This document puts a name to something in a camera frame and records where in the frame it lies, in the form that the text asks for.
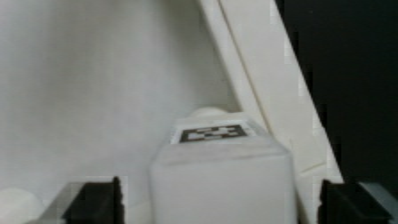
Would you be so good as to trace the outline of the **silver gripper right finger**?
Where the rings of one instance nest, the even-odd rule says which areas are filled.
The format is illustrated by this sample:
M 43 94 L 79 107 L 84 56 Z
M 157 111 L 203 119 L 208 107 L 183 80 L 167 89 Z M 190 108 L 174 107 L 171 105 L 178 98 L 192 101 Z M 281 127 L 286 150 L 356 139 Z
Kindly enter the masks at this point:
M 398 196 L 379 182 L 322 184 L 318 224 L 398 224 Z

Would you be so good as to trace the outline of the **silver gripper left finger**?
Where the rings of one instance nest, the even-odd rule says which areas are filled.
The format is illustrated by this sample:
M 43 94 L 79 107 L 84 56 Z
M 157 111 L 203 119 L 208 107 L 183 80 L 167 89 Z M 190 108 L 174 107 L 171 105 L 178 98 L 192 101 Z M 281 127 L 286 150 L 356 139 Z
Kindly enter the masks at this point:
M 64 188 L 41 215 L 41 224 L 126 224 L 118 177 Z

